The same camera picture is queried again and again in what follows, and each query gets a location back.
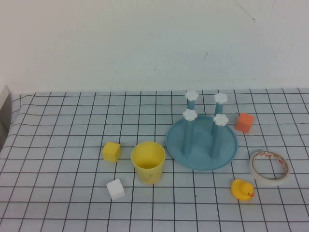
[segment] grid tablecloth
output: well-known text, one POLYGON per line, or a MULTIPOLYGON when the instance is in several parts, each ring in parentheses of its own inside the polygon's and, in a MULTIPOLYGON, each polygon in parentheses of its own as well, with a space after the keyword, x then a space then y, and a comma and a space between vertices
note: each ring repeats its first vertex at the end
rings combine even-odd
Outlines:
MULTIPOLYGON (((220 92, 228 96, 224 114, 232 128, 239 112, 255 116, 249 134, 236 132, 236 158, 196 172, 167 152, 154 186, 140 182, 130 154, 143 141, 165 147, 168 129, 186 109, 185 91, 15 95, 0 153, 0 232, 309 231, 309 89, 220 92), (116 164, 102 158, 107 141, 121 144, 116 164), (288 159, 291 174, 279 187, 250 175, 250 154, 260 149, 288 159), (126 196, 111 202, 106 183, 117 178, 126 196), (232 196, 235 178, 253 183, 254 198, 232 196)), ((197 113, 214 113, 216 93, 199 91, 197 113)), ((272 161, 260 162, 259 171, 278 177, 272 161)))

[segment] yellow cube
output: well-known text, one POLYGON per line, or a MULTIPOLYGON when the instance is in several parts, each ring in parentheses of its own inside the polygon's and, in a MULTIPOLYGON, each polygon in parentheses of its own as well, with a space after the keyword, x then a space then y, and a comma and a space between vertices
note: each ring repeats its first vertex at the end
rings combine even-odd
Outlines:
POLYGON ((120 144, 107 142, 103 148, 103 158, 107 161, 117 162, 121 155, 120 144))

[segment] orange cube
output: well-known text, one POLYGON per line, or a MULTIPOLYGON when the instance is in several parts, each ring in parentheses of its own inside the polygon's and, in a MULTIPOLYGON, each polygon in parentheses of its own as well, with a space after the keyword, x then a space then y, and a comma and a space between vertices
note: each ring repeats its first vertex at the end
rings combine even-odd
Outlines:
POLYGON ((254 116, 241 113, 236 124, 236 130, 249 133, 253 120, 254 116))

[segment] cup rim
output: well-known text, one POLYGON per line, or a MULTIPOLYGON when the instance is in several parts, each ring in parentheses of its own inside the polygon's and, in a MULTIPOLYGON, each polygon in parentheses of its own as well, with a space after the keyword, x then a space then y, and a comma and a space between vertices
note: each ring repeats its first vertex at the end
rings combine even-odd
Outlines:
POLYGON ((137 145, 133 148, 133 150, 132 150, 132 152, 131 152, 131 161, 132 161, 133 165, 134 165, 134 166, 137 166, 137 167, 140 168, 140 169, 144 169, 144 170, 151 170, 151 169, 157 168, 157 167, 160 166, 162 163, 164 163, 165 157, 166 157, 166 153, 165 153, 164 147, 163 147, 161 144, 159 144, 159 143, 157 143, 157 142, 154 142, 154 141, 145 141, 145 142, 142 142, 142 143, 140 143, 140 144, 137 144, 137 145), (138 166, 138 165, 136 165, 136 164, 134 163, 133 158, 132 158, 133 152, 134 152, 135 148, 137 148, 137 146, 139 146, 139 145, 141 145, 141 144, 144 144, 144 143, 158 144, 158 145, 163 149, 164 158, 163 158, 162 162, 161 162, 159 165, 157 165, 157 166, 155 166, 155 167, 153 167, 153 168, 142 168, 142 167, 140 167, 140 166, 138 166))

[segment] white flower cap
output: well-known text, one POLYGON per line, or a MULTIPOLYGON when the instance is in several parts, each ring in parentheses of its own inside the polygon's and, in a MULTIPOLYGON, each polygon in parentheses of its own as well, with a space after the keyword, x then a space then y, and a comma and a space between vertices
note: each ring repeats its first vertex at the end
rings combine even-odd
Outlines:
POLYGON ((225 126, 228 123, 228 118, 226 115, 221 115, 217 114, 214 118, 213 121, 216 123, 218 126, 225 126))
POLYGON ((184 119, 187 121, 193 121, 197 117, 195 110, 185 110, 183 113, 184 119))
POLYGON ((214 95, 214 100, 218 104, 223 104, 227 102, 227 96, 224 93, 218 93, 214 95))
POLYGON ((187 91, 186 94, 185 94, 185 97, 193 102, 193 101, 196 101, 197 97, 198 97, 198 93, 196 91, 187 91))

